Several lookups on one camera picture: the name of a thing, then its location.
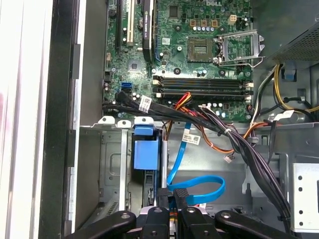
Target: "cpu socket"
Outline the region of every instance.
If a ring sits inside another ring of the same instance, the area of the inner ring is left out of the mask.
[[[213,62],[213,41],[211,39],[190,38],[187,58],[189,62]]]

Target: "white sticker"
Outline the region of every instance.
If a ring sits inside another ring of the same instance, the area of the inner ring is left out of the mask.
[[[170,45],[170,38],[163,38],[163,39],[161,40],[161,43],[162,43],[163,45]]]
[[[279,121],[281,119],[289,119],[289,118],[291,118],[291,116],[293,115],[294,112],[295,112],[294,110],[285,111],[282,114],[276,115],[276,117],[274,118],[273,121]]]
[[[230,158],[230,157],[228,157],[228,156],[225,156],[224,157],[224,160],[227,162],[227,163],[231,163],[233,160]]]
[[[206,209],[206,203],[201,203],[201,204],[199,204],[199,207]]]
[[[142,96],[141,103],[139,106],[139,111],[143,111],[145,113],[148,113],[150,106],[151,106],[151,103],[152,103],[152,99],[150,97]]]
[[[183,138],[181,141],[186,142],[186,143],[192,143],[192,144],[199,145],[200,136],[190,134],[189,129],[185,129],[184,134],[183,134]]]

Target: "blue drive bracket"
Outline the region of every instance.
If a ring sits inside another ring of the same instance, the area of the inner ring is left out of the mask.
[[[145,140],[134,142],[134,169],[158,170],[160,158],[159,133],[153,125],[136,125],[135,136],[145,136]],[[155,137],[156,140],[147,140],[148,137]]]

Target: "motherboard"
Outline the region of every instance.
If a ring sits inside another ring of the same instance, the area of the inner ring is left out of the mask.
[[[109,0],[104,99],[173,107],[190,92],[223,120],[249,121],[251,25],[249,0]]]

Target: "green circuit board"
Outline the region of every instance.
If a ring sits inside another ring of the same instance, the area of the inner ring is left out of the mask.
[[[176,79],[194,78],[202,81],[210,78],[227,81],[251,81],[250,67],[242,67],[239,71],[236,67],[221,68],[212,62],[215,54],[214,38],[250,29],[250,24],[246,24],[241,29],[238,29],[237,24],[229,24],[230,15],[250,19],[250,1],[155,0],[153,16],[155,42],[152,62],[145,60],[142,50],[143,0],[122,0],[120,26],[118,26],[119,22],[115,15],[115,13],[118,14],[119,10],[118,1],[120,0],[109,0],[108,2],[105,61],[108,83],[104,90],[105,100],[114,101],[115,93],[121,90],[123,83],[131,83],[132,89],[129,94],[137,102],[141,95],[146,95],[162,104],[173,103],[174,100],[167,100],[156,95],[154,76]],[[133,41],[128,42],[127,32],[121,31],[120,50],[118,50],[116,46],[117,29],[129,28],[132,4],[134,4],[134,15],[131,17],[131,20],[134,20]],[[250,38],[241,42],[230,41],[228,53],[230,58],[238,55],[249,55],[251,53]],[[224,120],[248,121],[247,105],[249,101],[247,100],[208,100],[203,98],[197,101],[199,104],[217,104],[214,110],[223,115]],[[121,118],[131,117],[127,114],[119,114],[118,116]]]

